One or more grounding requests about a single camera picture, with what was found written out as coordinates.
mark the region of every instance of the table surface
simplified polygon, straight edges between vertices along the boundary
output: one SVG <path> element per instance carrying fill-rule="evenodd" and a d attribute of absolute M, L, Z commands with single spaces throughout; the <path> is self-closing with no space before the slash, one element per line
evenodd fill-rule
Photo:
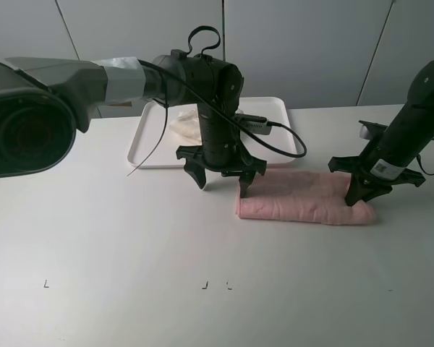
<path fill-rule="evenodd" d="M 399 109 L 290 111 L 295 168 L 358 155 L 358 121 Z M 93 120 L 55 168 L 0 179 L 0 346 L 434 346 L 434 177 L 373 200 L 372 226 L 240 220 L 236 179 L 126 177 L 138 121 Z"/>

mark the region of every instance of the white tray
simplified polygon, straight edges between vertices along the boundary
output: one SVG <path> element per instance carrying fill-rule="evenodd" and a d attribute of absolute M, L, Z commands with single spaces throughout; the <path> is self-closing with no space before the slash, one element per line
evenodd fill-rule
<path fill-rule="evenodd" d="M 180 111 L 196 109 L 196 105 L 175 106 L 169 109 L 169 123 L 175 119 Z M 288 127 L 289 119 L 284 102 L 278 98 L 241 98 L 239 109 L 245 114 L 254 116 L 264 116 L 270 121 L 277 121 Z M 157 103 L 148 103 L 143 109 L 137 132 L 135 133 L 130 147 L 127 160 L 134 166 L 141 163 L 156 145 L 164 126 L 165 110 Z M 290 153 L 297 153 L 294 139 L 290 133 L 281 128 L 272 128 L 270 135 L 257 135 L 270 145 Z M 292 162 L 292 158 L 272 152 L 247 135 L 241 134 L 242 141 L 251 155 L 256 158 L 266 160 L 270 164 L 286 164 Z M 176 159 L 176 149 L 180 146 L 190 146 L 185 139 L 169 129 L 167 125 L 166 133 L 156 151 L 149 157 L 140 168 L 181 168 L 184 159 Z"/>

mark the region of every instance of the cloth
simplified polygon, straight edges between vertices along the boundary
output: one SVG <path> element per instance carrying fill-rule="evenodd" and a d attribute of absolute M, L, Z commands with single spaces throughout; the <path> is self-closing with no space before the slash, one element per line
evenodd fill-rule
<path fill-rule="evenodd" d="M 375 211 L 360 200 L 344 201 L 350 174 L 314 173 L 291 169 L 268 169 L 257 175 L 247 196 L 237 198 L 240 218 L 313 222 L 330 225 L 361 225 L 373 222 Z"/>

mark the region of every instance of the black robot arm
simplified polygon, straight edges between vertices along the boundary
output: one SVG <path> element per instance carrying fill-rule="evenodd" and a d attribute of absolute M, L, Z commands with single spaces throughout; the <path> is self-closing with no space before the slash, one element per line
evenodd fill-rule
<path fill-rule="evenodd" d="M 370 140 L 358 157 L 333 157 L 331 171 L 352 174 L 346 203 L 388 194 L 396 184 L 419 187 L 424 176 L 407 166 L 434 140 L 434 61 L 415 77 L 407 103 L 389 127 L 360 121 L 361 137 Z"/>
<path fill-rule="evenodd" d="M 97 106 L 134 98 L 153 99 L 165 107 L 197 104 L 203 145 L 180 146 L 176 156 L 186 160 L 184 169 L 200 188 L 208 169 L 239 176 L 243 197 L 255 174 L 265 173 L 266 162 L 249 154 L 240 131 L 277 153 L 305 155 L 305 151 L 297 155 L 278 150 L 254 135 L 269 133 L 267 128 L 276 123 L 236 114 L 244 82 L 240 71 L 204 54 L 220 45 L 220 35 L 217 44 L 190 56 L 191 40 L 202 30 L 218 34 L 212 27 L 198 27 L 188 37 L 188 52 L 172 50 L 153 63 L 135 58 L 95 62 L 10 58 L 14 69 L 0 64 L 0 177 L 56 165 L 70 151 L 76 129 L 88 130 Z"/>

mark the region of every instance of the barcode label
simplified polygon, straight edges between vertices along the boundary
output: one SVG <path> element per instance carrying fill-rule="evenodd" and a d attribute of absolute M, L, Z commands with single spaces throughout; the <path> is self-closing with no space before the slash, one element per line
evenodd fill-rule
<path fill-rule="evenodd" d="M 383 173 L 386 170 L 386 167 L 383 164 L 376 164 L 375 170 L 378 170 L 379 172 Z"/>
<path fill-rule="evenodd" d="M 402 173 L 405 168 L 392 165 L 383 159 L 378 160 L 378 162 L 373 166 L 370 173 L 379 177 L 380 179 L 385 179 L 388 181 L 393 181 Z"/>

